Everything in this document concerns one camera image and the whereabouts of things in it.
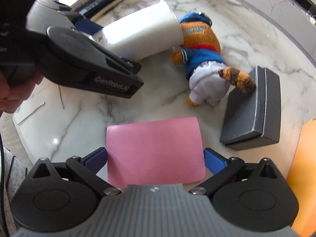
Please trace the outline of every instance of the plush toy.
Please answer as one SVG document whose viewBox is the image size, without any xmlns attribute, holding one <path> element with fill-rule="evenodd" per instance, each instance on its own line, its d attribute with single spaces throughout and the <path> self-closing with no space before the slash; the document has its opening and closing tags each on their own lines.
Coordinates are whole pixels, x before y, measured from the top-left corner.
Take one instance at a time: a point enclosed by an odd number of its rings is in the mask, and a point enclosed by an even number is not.
<svg viewBox="0 0 316 237">
<path fill-rule="evenodd" d="M 172 63 L 185 63 L 191 89 L 188 105 L 197 107 L 206 101 L 216 106 L 230 85 L 253 91 L 254 81 L 240 70 L 228 67 L 221 57 L 221 46 L 211 29 L 212 21 L 204 13 L 189 13 L 179 20 L 183 33 L 182 50 L 174 51 Z"/>
</svg>

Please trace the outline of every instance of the marble tabletop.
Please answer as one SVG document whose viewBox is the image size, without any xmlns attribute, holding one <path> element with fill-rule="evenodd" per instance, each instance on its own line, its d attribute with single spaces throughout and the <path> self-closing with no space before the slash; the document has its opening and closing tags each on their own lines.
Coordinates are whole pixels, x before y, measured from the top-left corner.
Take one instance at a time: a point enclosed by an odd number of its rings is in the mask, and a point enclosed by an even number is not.
<svg viewBox="0 0 316 237">
<path fill-rule="evenodd" d="M 107 25 L 160 0 L 125 0 L 98 20 Z M 112 124 L 197 117 L 203 146 L 225 157 L 246 162 L 270 157 L 284 176 L 290 169 L 301 127 L 316 117 L 316 68 L 277 28 L 235 0 L 165 0 L 177 18 L 190 11 L 203 11 L 213 21 L 226 62 L 250 72 L 256 65 L 280 76 L 282 120 L 280 142 L 266 147 L 234 151 L 219 142 L 227 105 L 226 96 L 217 107 L 205 103 L 188 107 L 189 83 L 184 66 L 173 66 L 171 50 L 143 59 L 138 76 L 144 86 L 130 99 L 60 87 L 44 80 L 14 114 L 15 124 L 33 163 L 40 157 L 53 162 L 72 155 L 84 156 L 106 147 L 106 128 Z M 43 101 L 45 105 L 17 125 Z M 107 178 L 107 168 L 98 174 Z"/>
</svg>

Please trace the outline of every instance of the red collar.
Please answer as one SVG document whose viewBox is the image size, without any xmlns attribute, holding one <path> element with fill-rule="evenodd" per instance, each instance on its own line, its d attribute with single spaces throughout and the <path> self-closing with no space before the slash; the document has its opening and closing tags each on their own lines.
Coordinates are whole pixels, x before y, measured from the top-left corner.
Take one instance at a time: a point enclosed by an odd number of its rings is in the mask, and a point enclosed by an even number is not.
<svg viewBox="0 0 316 237">
<path fill-rule="evenodd" d="M 212 50 L 214 52 L 218 52 L 214 46 L 209 45 L 209 44 L 197 44 L 197 45 L 191 46 L 189 49 L 207 49 L 207 50 Z"/>
</svg>

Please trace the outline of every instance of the white cylinder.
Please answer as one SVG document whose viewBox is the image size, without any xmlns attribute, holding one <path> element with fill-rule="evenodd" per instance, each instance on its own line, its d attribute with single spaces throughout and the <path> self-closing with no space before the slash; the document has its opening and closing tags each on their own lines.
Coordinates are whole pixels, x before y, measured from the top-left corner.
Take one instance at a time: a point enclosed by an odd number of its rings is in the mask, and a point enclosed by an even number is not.
<svg viewBox="0 0 316 237">
<path fill-rule="evenodd" d="M 92 38 L 115 55 L 134 61 L 183 44 L 181 28 L 166 2 L 127 15 Z"/>
</svg>

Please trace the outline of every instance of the striped tail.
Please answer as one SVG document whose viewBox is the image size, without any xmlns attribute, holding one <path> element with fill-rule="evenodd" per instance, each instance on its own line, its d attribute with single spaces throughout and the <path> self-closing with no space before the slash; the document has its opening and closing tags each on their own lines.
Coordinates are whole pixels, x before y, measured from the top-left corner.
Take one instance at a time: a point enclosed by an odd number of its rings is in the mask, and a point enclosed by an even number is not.
<svg viewBox="0 0 316 237">
<path fill-rule="evenodd" d="M 256 84 L 250 76 L 238 69 L 226 67 L 219 71 L 219 75 L 221 78 L 227 80 L 231 85 L 237 86 L 240 89 L 246 89 L 247 91 L 253 91 L 256 89 Z"/>
</svg>

